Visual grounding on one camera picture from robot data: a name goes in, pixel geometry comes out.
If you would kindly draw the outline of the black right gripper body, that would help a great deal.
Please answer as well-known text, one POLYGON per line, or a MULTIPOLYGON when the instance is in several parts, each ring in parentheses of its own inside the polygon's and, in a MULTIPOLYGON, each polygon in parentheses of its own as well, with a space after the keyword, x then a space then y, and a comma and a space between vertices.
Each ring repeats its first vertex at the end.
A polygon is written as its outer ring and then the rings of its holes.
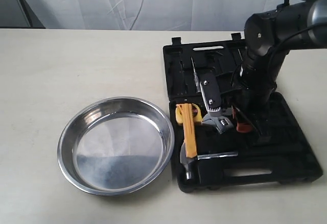
POLYGON ((270 76, 240 76, 238 73, 215 75, 217 86, 214 94, 218 97, 214 102, 214 116, 223 115, 223 109, 236 106, 244 114, 263 111, 268 104, 270 94, 276 89, 276 82, 270 76))

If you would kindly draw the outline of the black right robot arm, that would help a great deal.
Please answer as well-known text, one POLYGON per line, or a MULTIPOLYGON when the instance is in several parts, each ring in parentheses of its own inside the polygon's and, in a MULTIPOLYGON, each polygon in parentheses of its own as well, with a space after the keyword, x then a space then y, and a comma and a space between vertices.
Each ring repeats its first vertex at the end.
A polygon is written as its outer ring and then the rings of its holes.
POLYGON ((202 123, 222 134, 231 128, 255 131, 270 141, 270 98, 291 50, 326 48, 326 0, 289 0, 275 10, 252 14, 244 27, 245 49, 232 71, 200 75, 207 110, 202 123))

